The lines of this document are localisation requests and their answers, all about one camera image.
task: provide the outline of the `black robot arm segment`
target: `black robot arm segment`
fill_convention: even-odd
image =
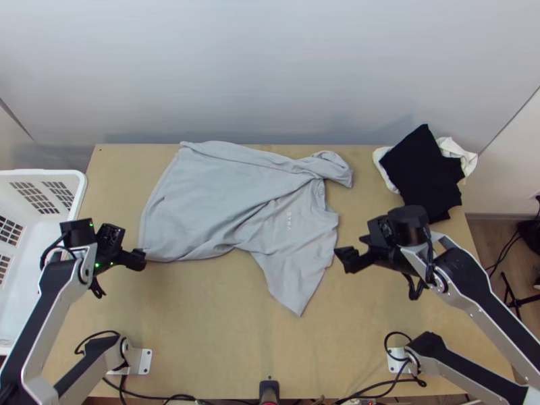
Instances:
[[[116,232],[116,238],[103,240],[109,230]],[[50,385],[41,375],[71,304],[91,287],[98,274],[96,270],[101,264],[97,257],[109,260],[126,254],[126,263],[135,270],[146,265],[144,253],[122,250],[124,230],[121,228],[105,224],[96,235],[92,220],[83,219],[62,223],[61,232],[62,248],[69,252],[70,259],[61,260],[55,253],[43,268],[38,302],[0,370],[0,404],[82,403],[107,371],[126,369],[126,373],[138,373],[136,366],[141,361],[142,350],[131,348],[127,338],[117,333],[88,341],[82,360],[55,385]],[[111,240],[115,242],[114,248],[103,249],[112,246]],[[103,268],[116,264],[119,263],[109,261]]]
[[[359,261],[354,254],[348,250],[345,258],[345,266],[376,264],[401,271],[406,277],[416,275],[420,277],[424,286],[442,298],[447,304],[465,311],[469,317],[484,331],[484,333],[495,343],[516,370],[525,378],[534,389],[528,392],[528,398],[535,398],[536,390],[540,389],[540,342],[539,340],[519,321],[512,311],[493,293],[489,283],[488,275],[480,266],[477,260],[466,250],[461,249],[452,239],[437,232],[427,232],[427,220],[424,218],[425,211],[422,207],[400,207],[394,209],[386,216],[378,217],[368,224],[370,235],[363,236],[361,240],[369,244],[366,255],[368,259]],[[445,249],[439,256],[434,255],[433,245],[440,243]],[[354,273],[360,270],[349,268],[349,272]],[[453,353],[445,352],[433,336],[431,336],[432,346],[437,347],[437,353],[443,353],[436,360],[436,364],[441,367],[449,367],[456,370],[457,374],[467,375],[473,381],[484,386],[486,392],[493,391],[501,377],[484,369],[479,373],[479,379],[475,375],[465,373],[470,367],[474,368],[469,360]],[[422,359],[416,357],[419,365]],[[509,404],[521,404],[513,395]],[[482,398],[486,403],[493,398]]]
[[[532,405],[540,403],[540,391],[516,384],[448,349],[442,338],[424,332],[407,346],[413,375],[440,375],[486,404]]]
[[[358,273],[371,265],[387,267],[401,273],[418,276],[418,273],[401,253],[401,246],[414,246],[429,236],[428,217],[424,208],[409,205],[394,209],[368,221],[369,234],[359,239],[368,246],[361,256],[352,246],[334,249],[346,273]]]

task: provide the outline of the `gray t-shirt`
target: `gray t-shirt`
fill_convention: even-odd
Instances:
[[[142,212],[139,246],[148,259],[247,250],[270,293],[301,315],[337,238],[323,179],[351,187],[348,164],[329,151],[295,160],[228,142],[180,146]]]

